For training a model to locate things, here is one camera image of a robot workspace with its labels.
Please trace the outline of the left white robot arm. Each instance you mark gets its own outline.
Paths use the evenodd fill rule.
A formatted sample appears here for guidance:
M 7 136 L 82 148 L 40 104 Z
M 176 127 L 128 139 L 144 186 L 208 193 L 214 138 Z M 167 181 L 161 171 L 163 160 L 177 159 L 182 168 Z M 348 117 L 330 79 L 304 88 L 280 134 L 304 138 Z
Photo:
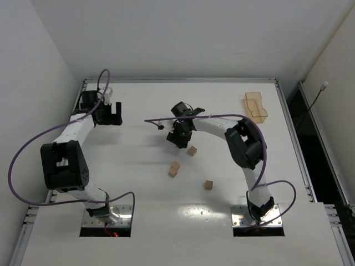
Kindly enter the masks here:
M 108 193 L 90 179 L 82 144 L 97 125 L 121 125 L 121 103 L 116 103 L 113 113 L 112 94 L 112 88 L 82 92 L 70 125 L 53 142 L 40 148 L 47 188 L 82 200 L 90 217 L 110 226 L 118 222 L 119 209 L 108 203 Z

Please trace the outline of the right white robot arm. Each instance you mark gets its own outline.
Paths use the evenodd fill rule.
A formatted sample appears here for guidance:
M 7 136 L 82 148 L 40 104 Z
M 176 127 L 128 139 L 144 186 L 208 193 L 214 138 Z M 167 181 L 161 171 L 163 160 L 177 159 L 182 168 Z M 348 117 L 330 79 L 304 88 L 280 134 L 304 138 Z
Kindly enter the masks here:
M 180 119 L 182 116 L 196 116 L 205 110 L 190 109 L 182 101 L 171 112 L 178 120 L 173 122 L 167 140 L 184 149 L 193 131 L 202 131 L 226 140 L 233 161 L 242 168 L 248 186 L 247 206 L 250 216 L 257 221 L 273 207 L 265 177 L 266 144 L 255 124 L 245 118 L 235 121 L 225 118 L 208 117 Z

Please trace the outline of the wooden cube number five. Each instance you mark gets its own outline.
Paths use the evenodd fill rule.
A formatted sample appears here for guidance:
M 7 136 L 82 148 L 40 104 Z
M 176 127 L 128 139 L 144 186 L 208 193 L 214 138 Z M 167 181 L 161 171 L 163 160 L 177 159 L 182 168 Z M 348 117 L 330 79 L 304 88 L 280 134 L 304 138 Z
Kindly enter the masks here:
M 197 153 L 197 148 L 196 147 L 194 147 L 194 146 L 192 146 L 192 147 L 190 147 L 189 149 L 188 149 L 188 154 L 190 155 L 190 156 L 194 156 L 196 153 Z

